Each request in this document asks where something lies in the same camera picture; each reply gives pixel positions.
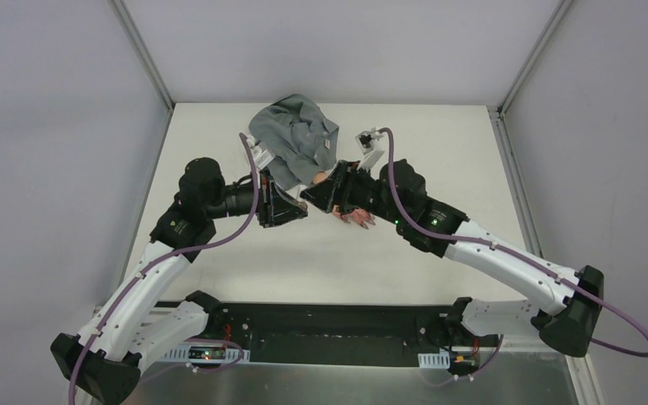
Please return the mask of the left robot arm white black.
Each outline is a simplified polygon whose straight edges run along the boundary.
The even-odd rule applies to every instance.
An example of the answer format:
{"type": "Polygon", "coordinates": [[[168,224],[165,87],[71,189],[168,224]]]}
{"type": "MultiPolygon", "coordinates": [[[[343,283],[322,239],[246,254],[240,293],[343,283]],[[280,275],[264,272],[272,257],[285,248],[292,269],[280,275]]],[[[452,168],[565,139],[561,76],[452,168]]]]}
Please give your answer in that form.
{"type": "Polygon", "coordinates": [[[144,326],[161,295],[196,259],[212,249],[215,220],[245,216],[273,228],[307,216],[306,205],[290,196],[268,170],[254,169],[226,184],[210,158],[189,162],[178,181],[173,203],[158,219],[132,274],[75,335],[58,334],[51,343],[69,391],[82,390],[102,404],[121,404],[143,372],[168,350],[190,337],[217,339],[224,319],[215,298],[196,292],[175,313],[144,326]]]}

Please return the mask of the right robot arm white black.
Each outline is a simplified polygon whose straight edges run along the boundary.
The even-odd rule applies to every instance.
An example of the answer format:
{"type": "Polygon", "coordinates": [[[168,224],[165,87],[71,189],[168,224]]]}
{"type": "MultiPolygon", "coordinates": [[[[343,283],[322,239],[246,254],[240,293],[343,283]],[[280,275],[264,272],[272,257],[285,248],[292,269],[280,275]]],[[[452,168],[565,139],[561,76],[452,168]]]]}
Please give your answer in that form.
{"type": "Polygon", "coordinates": [[[537,334],[562,354],[587,354],[602,311],[603,273],[546,262],[491,235],[464,212],[428,196],[424,177],[405,159],[384,165],[378,179],[341,160],[300,195],[325,213],[361,208],[394,224],[412,247],[472,267],[523,295],[520,301],[457,299],[445,323],[455,345],[491,334],[537,334]]]}

